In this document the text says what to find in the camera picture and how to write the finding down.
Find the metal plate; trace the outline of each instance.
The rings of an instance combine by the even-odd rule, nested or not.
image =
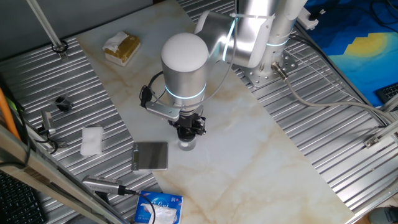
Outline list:
[[[280,63],[280,67],[289,75],[297,69],[298,65],[293,57],[285,56]],[[280,79],[276,72],[265,74],[265,71],[260,72],[260,70],[254,68],[241,67],[240,69],[246,74],[246,77],[250,80],[254,88],[261,88],[268,83]]]

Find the white cable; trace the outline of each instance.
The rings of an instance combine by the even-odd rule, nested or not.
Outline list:
[[[340,89],[340,88],[338,88],[338,86],[337,85],[335,85],[334,83],[332,83],[329,79],[327,79],[327,77],[326,76],[324,76],[324,75],[322,75],[322,73],[320,73],[317,69],[315,69],[314,67],[312,67],[311,65],[309,65],[309,64],[307,64],[307,63],[305,63],[303,60],[301,60],[300,58],[298,58],[296,55],[294,55],[294,54],[292,54],[292,53],[290,53],[290,52],[288,52],[286,49],[285,49],[285,51],[287,52],[287,53],[289,53],[291,56],[293,56],[293,57],[295,57],[295,58],[297,58],[299,61],[301,61],[302,63],[304,63],[306,66],[308,66],[308,67],[310,67],[310,68],[312,68],[315,72],[317,72],[320,76],[322,76],[324,79],[326,79],[330,84],[332,84],[334,87],[336,87],[340,92],[342,92],[342,93],[344,93],[345,95],[347,95],[347,96],[350,96],[350,97],[352,97],[353,99],[355,99],[356,101],[358,101],[358,102],[361,102],[362,103],[362,101],[361,100],[359,100],[359,99],[357,99],[355,96],[353,96],[353,95],[350,95],[349,93],[346,93],[345,91],[343,91],[342,89]]]
[[[287,51],[286,49],[285,49],[285,51],[286,51],[287,53],[289,53],[291,56],[297,58],[297,59],[298,59],[299,61],[301,61],[302,63],[304,63],[306,66],[312,68],[312,69],[313,69],[314,71],[316,71],[319,75],[321,75],[324,79],[326,79],[330,84],[332,84],[335,88],[337,88],[340,92],[342,92],[342,93],[344,93],[345,95],[350,96],[350,97],[352,97],[353,99],[355,99],[356,101],[358,101],[358,102],[364,104],[361,100],[357,99],[357,98],[354,97],[353,95],[350,95],[349,93],[346,93],[346,92],[343,91],[342,89],[338,88],[337,85],[335,85],[334,83],[332,83],[329,79],[327,79],[327,77],[323,76],[322,73],[320,73],[317,69],[315,69],[315,68],[313,68],[311,65],[305,63],[303,60],[301,60],[300,58],[298,58],[298,57],[295,56],[294,54],[290,53],[290,52]],[[302,54],[300,54],[299,52],[296,52],[296,54],[299,54],[299,55],[301,55],[303,58],[305,58],[305,56],[302,55]],[[387,125],[387,124],[384,122],[384,120],[378,115],[378,112],[375,112],[375,111],[372,111],[372,112],[373,112],[374,115],[377,116],[385,125]]]

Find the marble board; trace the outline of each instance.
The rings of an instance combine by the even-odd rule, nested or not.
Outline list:
[[[134,140],[169,143],[169,169],[153,174],[165,193],[184,196],[182,223],[346,223],[354,214],[233,71],[204,103],[208,132],[192,151],[179,149],[176,130],[139,106],[141,87],[162,69],[164,42],[194,27],[168,0],[77,36]],[[102,50],[122,30],[141,38],[125,67],[107,61]],[[207,96],[227,68],[215,66]],[[164,91],[163,76],[153,88],[158,96]]]

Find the metal grating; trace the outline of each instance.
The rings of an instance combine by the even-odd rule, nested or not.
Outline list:
[[[179,0],[188,15],[197,21],[204,10],[230,13],[234,1]],[[74,38],[67,40],[70,58],[61,61],[51,48],[44,47],[0,63],[0,72],[12,87],[16,98],[26,108],[27,119],[41,126],[40,110],[52,112],[57,133],[55,139],[68,143],[67,150],[54,154],[60,163],[79,179],[87,174],[121,178],[134,190],[160,190],[150,172],[131,172],[133,139],[113,106]],[[338,88],[358,97],[344,80],[308,46],[289,42],[287,51],[298,62],[298,70],[289,75],[298,94],[312,102],[353,100]],[[310,108],[291,96],[286,85],[276,80],[254,88],[238,67],[243,83],[271,114],[325,181],[357,215],[381,203],[389,195],[382,192],[398,176],[397,146],[392,139],[366,149],[363,141],[379,130],[378,122],[367,111],[352,106]],[[45,94],[53,86],[65,87],[75,109],[68,114],[49,105]],[[80,130],[87,126],[104,127],[104,154],[82,157]],[[41,194],[49,223],[65,223],[77,213]],[[115,196],[114,208],[130,219],[135,214],[135,197]]]
[[[57,127],[53,140],[62,139],[68,149],[59,149],[53,156],[79,179],[101,175],[120,178],[129,188],[160,191],[151,172],[132,172],[132,139],[116,108],[109,99],[85,54],[75,38],[67,40],[69,59],[61,61],[51,47],[33,51],[0,63],[4,75],[17,100],[25,108],[27,120],[36,128],[42,125],[40,110],[51,111]],[[67,89],[74,108],[63,113],[47,103],[45,95],[53,86]],[[88,126],[104,128],[103,154],[80,154],[81,130]],[[48,223],[65,223],[77,212],[54,199],[40,194]],[[135,214],[137,197],[112,196],[111,205],[130,219]]]
[[[195,22],[205,10],[225,14],[234,10],[232,0],[178,2]],[[309,46],[290,40],[286,52],[298,63],[298,69],[289,74],[289,79],[304,99],[327,103],[354,100],[351,96],[359,98],[344,78]],[[393,195],[393,192],[382,196],[377,193],[398,177],[397,144],[392,138],[372,149],[367,149],[363,144],[365,139],[379,131],[380,124],[373,114],[353,106],[307,107],[291,95],[281,80],[256,88],[239,67],[234,69],[260,104],[357,217]]]

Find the robotic arm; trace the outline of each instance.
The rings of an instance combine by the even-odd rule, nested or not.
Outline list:
[[[168,119],[177,129],[182,149],[193,149],[196,136],[206,133],[201,102],[215,63],[222,60],[248,68],[255,77],[253,84],[263,85],[260,80],[274,73],[272,64],[284,64],[283,49],[306,2],[241,0],[237,14],[205,11],[195,34],[176,34],[163,46],[161,60],[170,105],[150,102],[149,90],[150,97],[141,94],[148,99],[142,106]]]

